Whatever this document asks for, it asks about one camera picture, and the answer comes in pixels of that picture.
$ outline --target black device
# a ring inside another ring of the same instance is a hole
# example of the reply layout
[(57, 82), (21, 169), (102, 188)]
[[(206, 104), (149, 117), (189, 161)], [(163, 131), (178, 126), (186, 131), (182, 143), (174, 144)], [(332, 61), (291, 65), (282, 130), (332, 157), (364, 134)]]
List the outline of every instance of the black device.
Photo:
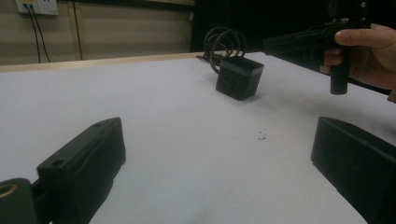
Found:
[(338, 119), (319, 118), (311, 160), (369, 224), (396, 223), (396, 147)]
[(24, 178), (0, 183), (1, 224), (88, 224), (125, 163), (120, 118), (93, 124)]
[(243, 101), (256, 93), (264, 65), (244, 58), (248, 43), (245, 36), (227, 27), (211, 29), (204, 39), (204, 56), (219, 74), (216, 90)]
[(224, 58), (220, 63), (216, 90), (243, 101), (256, 93), (263, 68), (263, 64), (241, 56)]
[[(369, 9), (369, 0), (325, 0), (331, 22), (309, 28), (305, 32), (265, 38), (263, 51), (267, 55), (279, 56), (293, 51), (303, 51), (305, 61), (310, 66), (320, 66), (324, 62), (324, 50), (341, 48), (334, 41), (334, 35), (344, 29), (370, 28), (365, 19)], [(334, 66), (331, 74), (331, 93), (347, 93), (349, 72), (349, 49), (343, 47), (344, 61)]]

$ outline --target white table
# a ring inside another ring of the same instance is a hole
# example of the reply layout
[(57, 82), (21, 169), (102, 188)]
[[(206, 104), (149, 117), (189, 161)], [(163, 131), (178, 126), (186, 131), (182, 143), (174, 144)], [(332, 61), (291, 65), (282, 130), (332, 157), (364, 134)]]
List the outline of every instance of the white table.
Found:
[(197, 59), (0, 74), (0, 180), (35, 168), (90, 125), (121, 117), (127, 162), (91, 223), (365, 223), (312, 165), (319, 116), (396, 145), (396, 105), (262, 53), (238, 102)]

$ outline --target finger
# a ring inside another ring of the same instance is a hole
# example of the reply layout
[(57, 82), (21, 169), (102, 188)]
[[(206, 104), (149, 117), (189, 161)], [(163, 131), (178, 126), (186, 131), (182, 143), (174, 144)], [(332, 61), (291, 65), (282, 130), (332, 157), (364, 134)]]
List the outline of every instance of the finger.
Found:
[(384, 34), (387, 31), (378, 29), (342, 30), (335, 34), (334, 40), (344, 46), (365, 46), (384, 49), (391, 45), (394, 36)]
[(340, 55), (342, 53), (341, 49), (327, 49), (324, 51), (324, 55)]
[(371, 29), (372, 29), (372, 30), (377, 30), (377, 31), (388, 31), (388, 30), (392, 30), (392, 28), (389, 28), (389, 27), (383, 26), (383, 25), (379, 25), (379, 24), (375, 24), (375, 23), (372, 23)]
[(329, 65), (322, 65), (320, 67), (320, 72), (322, 72), (324, 74), (330, 74), (332, 72), (332, 67)]
[(343, 57), (327, 55), (324, 57), (324, 65), (339, 65), (343, 62)]

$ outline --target power cord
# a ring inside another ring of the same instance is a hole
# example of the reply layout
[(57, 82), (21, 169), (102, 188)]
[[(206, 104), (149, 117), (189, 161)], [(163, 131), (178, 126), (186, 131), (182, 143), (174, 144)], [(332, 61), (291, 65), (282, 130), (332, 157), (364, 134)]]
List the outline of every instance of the power cord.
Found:
[[(30, 13), (29, 7), (26, 4), (23, 4), (23, 6), (26, 7), (27, 12), (29, 13), (30, 21), (32, 22), (33, 29), (35, 30), (35, 23), (33, 22), (32, 14)], [(37, 46), (38, 62), (41, 63), (40, 47), (38, 46), (38, 37), (36, 30), (35, 30), (35, 45)]]
[[(37, 25), (38, 32), (40, 33), (40, 36), (41, 36), (41, 42), (43, 44), (44, 52), (45, 52), (45, 54), (47, 56), (47, 60), (50, 63), (50, 57), (49, 57), (49, 55), (47, 53), (46, 43), (44, 41), (43, 33), (41, 32), (40, 24), (38, 23), (37, 17), (35, 16), (35, 10), (33, 9), (33, 6), (30, 5), (30, 9), (32, 9), (32, 13), (31, 13), (29, 7), (26, 4), (23, 4), (23, 5), (26, 7), (26, 9), (27, 9), (27, 11), (29, 13), (29, 17), (30, 17), (30, 20), (32, 22), (34, 30), (35, 30), (35, 24)], [(37, 31), (36, 30), (35, 30), (35, 43), (37, 45), (38, 62), (41, 63), (40, 49), (39, 49), (39, 46), (38, 46), (38, 38), (37, 38)]]
[(248, 44), (245, 36), (233, 29), (224, 26), (211, 29), (204, 39), (204, 56), (197, 58), (210, 63), (212, 69), (218, 74), (217, 66), (224, 58), (230, 56), (244, 57), (248, 51)]

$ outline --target coiled cable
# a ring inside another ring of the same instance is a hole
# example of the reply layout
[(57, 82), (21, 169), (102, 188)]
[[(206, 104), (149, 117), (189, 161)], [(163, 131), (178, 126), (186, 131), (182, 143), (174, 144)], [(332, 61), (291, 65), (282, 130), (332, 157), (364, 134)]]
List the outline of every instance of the coiled cable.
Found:
[(224, 26), (211, 29), (204, 39), (204, 56), (199, 57), (210, 63), (212, 69), (218, 74), (221, 59), (231, 56), (244, 57), (248, 51), (245, 36), (233, 29)]

